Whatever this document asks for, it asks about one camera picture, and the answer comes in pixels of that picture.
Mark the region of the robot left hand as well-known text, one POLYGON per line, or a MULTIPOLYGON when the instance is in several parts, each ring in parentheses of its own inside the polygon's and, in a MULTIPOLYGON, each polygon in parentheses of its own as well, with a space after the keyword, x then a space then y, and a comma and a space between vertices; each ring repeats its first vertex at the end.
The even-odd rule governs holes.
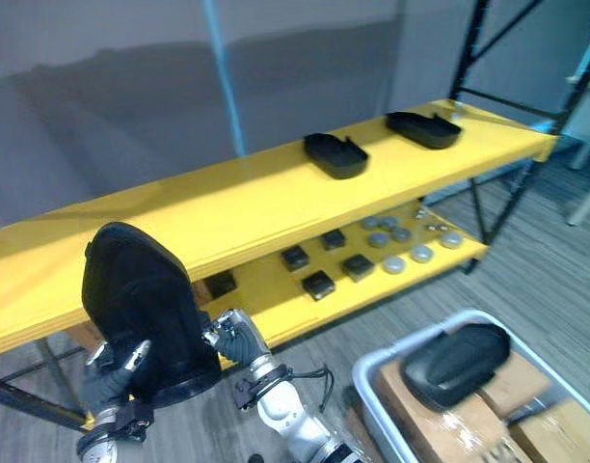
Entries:
POLYGON ((90 355, 84 365, 81 399, 95 418, 127 401, 135 372, 145 362, 150 348, 151 341, 143 340, 125 355, 120 366, 115 364, 114 350, 107 341, 90 355))

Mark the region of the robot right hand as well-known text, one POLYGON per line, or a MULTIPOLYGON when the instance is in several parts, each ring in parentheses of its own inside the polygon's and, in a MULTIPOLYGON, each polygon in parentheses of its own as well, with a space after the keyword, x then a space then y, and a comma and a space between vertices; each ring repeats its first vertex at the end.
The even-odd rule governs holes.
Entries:
POLYGON ((202 331, 202 340, 227 360, 252 370, 272 361, 272 354, 253 320, 242 310, 222 313, 202 331))

